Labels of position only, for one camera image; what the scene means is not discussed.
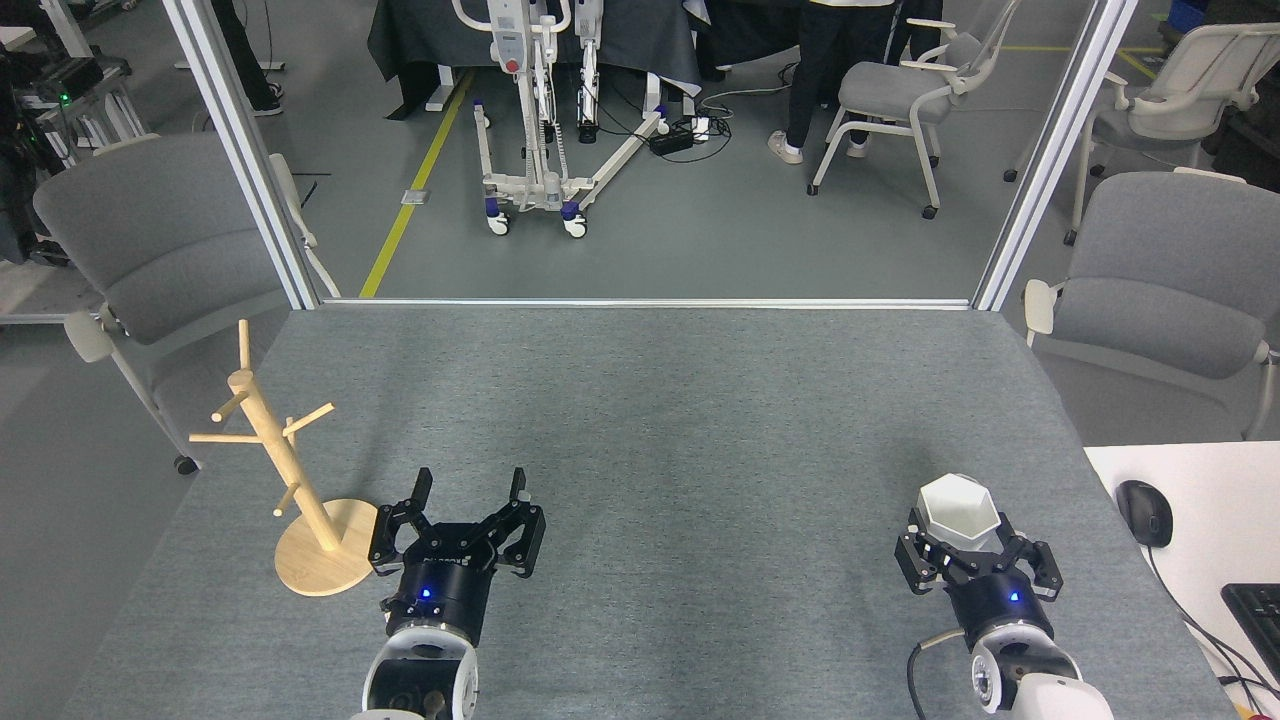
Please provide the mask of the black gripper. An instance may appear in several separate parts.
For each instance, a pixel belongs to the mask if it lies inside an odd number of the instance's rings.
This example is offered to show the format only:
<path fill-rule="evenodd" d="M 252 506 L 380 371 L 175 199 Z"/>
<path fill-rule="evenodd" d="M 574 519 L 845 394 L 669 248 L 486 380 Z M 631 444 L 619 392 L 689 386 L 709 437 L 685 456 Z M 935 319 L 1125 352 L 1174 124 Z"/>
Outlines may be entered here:
<path fill-rule="evenodd" d="M 408 498 L 378 509 L 367 560 L 379 577 L 402 571 L 397 592 L 381 602 L 387 635 L 408 626 L 444 626 L 470 644 L 480 644 L 495 569 L 507 566 L 516 577 L 527 579 L 538 560 L 547 520 L 541 507 L 531 501 L 526 480 L 524 468 L 517 466 L 507 503 L 480 523 L 480 541 L 470 541 L 461 556 L 452 559 L 410 560 L 396 548 L 404 524 L 410 524 L 420 539 L 435 539 L 435 530 L 425 515 L 433 486 L 429 468 L 419 469 Z"/>
<path fill-rule="evenodd" d="M 995 628 L 1016 623 L 1053 637 L 1036 597 L 1055 602 L 1062 589 L 1062 573 L 1050 544 L 1012 528 L 997 528 L 995 534 L 1001 543 L 997 557 L 983 553 L 979 562 L 964 562 L 957 560 L 959 550 L 936 536 L 920 511 L 911 509 L 893 557 L 914 594 L 927 594 L 940 583 L 946 584 L 966 643 L 977 643 Z M 1019 570 L 1020 562 L 1030 569 L 1030 578 Z"/>

